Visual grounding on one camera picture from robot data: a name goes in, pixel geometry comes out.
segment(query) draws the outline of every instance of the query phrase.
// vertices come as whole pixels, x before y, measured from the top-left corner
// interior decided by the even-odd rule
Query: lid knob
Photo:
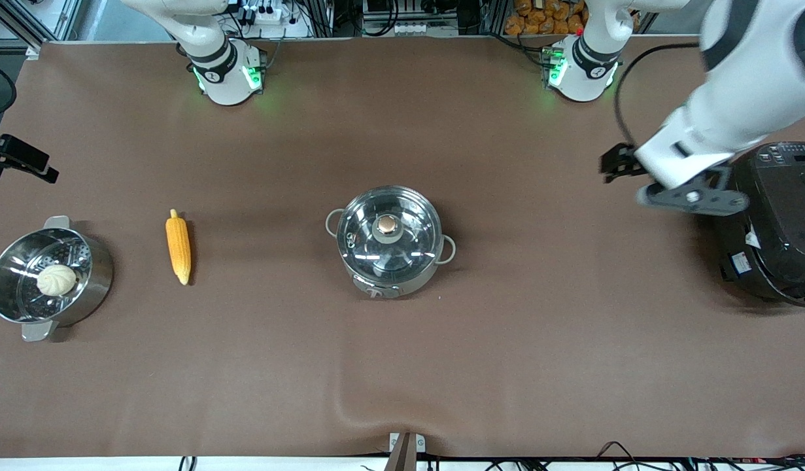
[[[391,234],[396,230],[396,219],[390,215],[384,215],[379,217],[379,223],[376,224],[376,227],[379,228],[379,232],[382,234]]]

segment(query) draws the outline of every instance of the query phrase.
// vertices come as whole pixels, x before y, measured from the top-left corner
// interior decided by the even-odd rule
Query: pot with glass lid
[[[337,229],[331,219],[341,214]],[[424,196],[402,186],[373,188],[327,216],[352,282],[370,298],[398,298],[417,291],[437,267],[452,262],[456,245]],[[447,243],[452,253],[441,259]]]

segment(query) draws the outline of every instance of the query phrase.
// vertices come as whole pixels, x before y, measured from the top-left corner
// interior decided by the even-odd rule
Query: screw
[[[684,197],[687,198],[687,203],[697,203],[699,200],[702,199],[702,194],[698,193],[698,191],[691,191],[687,193]]]

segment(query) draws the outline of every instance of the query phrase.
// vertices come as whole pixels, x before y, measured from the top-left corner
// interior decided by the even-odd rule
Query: open pot
[[[337,230],[330,229],[341,213]],[[384,186],[360,194],[344,209],[327,216],[327,232],[352,282],[370,298],[397,298],[420,289],[437,267],[452,262],[456,245],[441,232],[440,217],[421,194],[402,186]],[[441,260],[448,242],[452,254]]]
[[[56,294],[40,287],[41,274],[52,266],[70,275]],[[68,217],[49,218],[43,229],[1,254],[0,316],[21,324],[27,342],[47,339],[58,325],[75,324],[100,305],[112,271],[112,256],[103,245],[71,229]]]

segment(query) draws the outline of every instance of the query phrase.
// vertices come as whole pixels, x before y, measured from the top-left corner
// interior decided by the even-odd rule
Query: black device
[[[731,164],[745,211],[713,218],[722,277],[771,301],[805,307],[805,143],[768,143]]]
[[[0,138],[0,178],[5,169],[22,170],[55,184],[59,172],[48,166],[49,155],[23,140],[2,134]]]

